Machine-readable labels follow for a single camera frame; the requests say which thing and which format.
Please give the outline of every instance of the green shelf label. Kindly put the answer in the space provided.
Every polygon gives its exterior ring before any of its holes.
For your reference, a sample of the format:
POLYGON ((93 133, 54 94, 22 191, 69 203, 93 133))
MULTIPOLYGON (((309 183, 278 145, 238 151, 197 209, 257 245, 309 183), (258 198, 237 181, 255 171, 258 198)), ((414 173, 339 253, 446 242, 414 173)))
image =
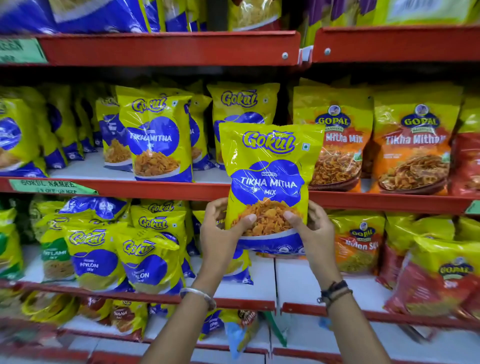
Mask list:
POLYGON ((465 210, 466 214, 480 215, 480 200, 473 200, 470 206, 465 210))
POLYGON ((98 194, 96 190, 70 181, 8 180, 18 192, 37 194, 98 194))
POLYGON ((48 63, 48 61, 35 38, 1 38, 0 64, 2 63, 48 63))

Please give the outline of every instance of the right hand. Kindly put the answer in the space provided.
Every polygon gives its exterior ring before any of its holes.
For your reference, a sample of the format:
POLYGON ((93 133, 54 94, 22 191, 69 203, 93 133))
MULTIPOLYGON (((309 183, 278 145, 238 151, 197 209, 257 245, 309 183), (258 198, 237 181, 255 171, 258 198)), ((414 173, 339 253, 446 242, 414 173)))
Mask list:
POLYGON ((285 211, 283 216, 295 228, 305 247, 310 269, 322 290, 343 278, 335 262, 335 228, 325 210, 315 202, 308 202, 308 226, 300 216, 285 211))

